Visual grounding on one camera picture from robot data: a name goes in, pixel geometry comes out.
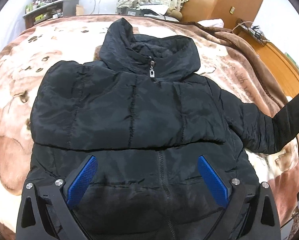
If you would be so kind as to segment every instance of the metal screw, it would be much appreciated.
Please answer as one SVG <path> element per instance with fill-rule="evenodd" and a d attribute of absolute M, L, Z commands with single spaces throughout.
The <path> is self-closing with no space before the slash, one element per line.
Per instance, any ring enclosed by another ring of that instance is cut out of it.
<path fill-rule="evenodd" d="M 235 178 L 235 179 L 232 179 L 232 183 L 233 183 L 234 185 L 238 185 L 238 184 L 240 184 L 241 182 L 240 182 L 239 179 Z"/>
<path fill-rule="evenodd" d="M 58 179 L 57 181 L 55 181 L 55 185 L 56 186 L 60 186 L 64 183 L 64 181 L 62 179 Z"/>
<path fill-rule="evenodd" d="M 269 185 L 267 182 L 262 182 L 262 186 L 263 186 L 264 188 L 268 188 L 270 185 Z"/>
<path fill-rule="evenodd" d="M 33 187 L 33 184 L 31 182 L 26 185 L 27 189 L 31 189 L 32 187 Z"/>

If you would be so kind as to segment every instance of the fleece blanket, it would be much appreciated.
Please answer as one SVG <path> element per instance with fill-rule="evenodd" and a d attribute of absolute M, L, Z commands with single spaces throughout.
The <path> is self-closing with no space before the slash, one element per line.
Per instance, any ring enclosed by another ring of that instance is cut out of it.
<path fill-rule="evenodd" d="M 33 146 L 29 117 L 43 76 L 60 60 L 85 63 L 98 59 L 108 27 L 120 17 L 50 20 L 27 29 L 0 53 L 0 231 L 6 239 L 15 238 L 21 190 Z M 279 84 L 252 47 L 229 30 L 141 17 L 125 19 L 134 33 L 191 37 L 200 54 L 197 73 L 243 102 L 255 103 L 263 113 L 273 117 L 287 103 Z M 284 224 L 296 207 L 299 191 L 299 135 L 279 153 L 268 156 L 248 151 L 248 157 L 260 182 L 271 185 Z"/>

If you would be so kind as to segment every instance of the black puffer jacket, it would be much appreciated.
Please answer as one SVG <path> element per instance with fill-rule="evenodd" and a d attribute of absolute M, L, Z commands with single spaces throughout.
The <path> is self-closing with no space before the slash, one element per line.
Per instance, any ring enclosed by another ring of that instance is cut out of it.
<path fill-rule="evenodd" d="M 272 154 L 299 132 L 299 95 L 273 119 L 262 114 L 194 73 L 200 59 L 188 37 L 133 35 L 120 19 L 99 56 L 46 73 L 26 181 L 52 184 L 96 156 L 96 176 L 75 208 L 95 239 L 203 239 L 222 207 L 198 172 L 199 156 L 258 185 L 244 147 Z"/>

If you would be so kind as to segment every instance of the jacket sleeve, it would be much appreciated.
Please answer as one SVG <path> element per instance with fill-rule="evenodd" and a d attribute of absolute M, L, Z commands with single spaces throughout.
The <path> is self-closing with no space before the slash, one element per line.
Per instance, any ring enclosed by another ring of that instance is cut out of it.
<path fill-rule="evenodd" d="M 245 148 L 273 154 L 282 150 L 299 133 L 299 94 L 271 118 L 255 104 L 243 103 L 211 79 L 207 81 L 214 99 L 219 101 L 224 111 L 229 128 L 241 138 Z"/>

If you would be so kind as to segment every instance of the zipper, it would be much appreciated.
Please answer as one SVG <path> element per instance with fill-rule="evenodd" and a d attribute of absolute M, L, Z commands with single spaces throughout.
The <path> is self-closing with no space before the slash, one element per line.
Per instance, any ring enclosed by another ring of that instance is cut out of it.
<path fill-rule="evenodd" d="M 159 166 L 160 166 L 160 182 L 161 182 L 161 185 L 162 185 L 162 188 L 165 192 L 165 195 L 166 195 L 166 209 L 167 209 L 167 223 L 168 223 L 168 228 L 170 229 L 171 231 L 171 234 L 172 234 L 172 237 L 173 237 L 173 240 L 176 240 L 176 234 L 175 234 L 175 230 L 173 228 L 173 225 L 172 225 L 172 222 L 171 222 L 171 219 L 168 215 L 169 213 L 169 204 L 170 204 L 170 201 L 171 201 L 171 193 L 166 185 L 166 178 L 165 178 L 165 171 L 164 171 L 164 158 L 163 158 L 163 153 L 161 151 L 158 151 L 158 156 L 159 156 Z"/>
<path fill-rule="evenodd" d="M 151 62 L 150 62 L 150 68 L 149 68 L 149 76 L 151 78 L 155 78 L 154 66 L 155 66 L 155 61 L 151 60 Z"/>

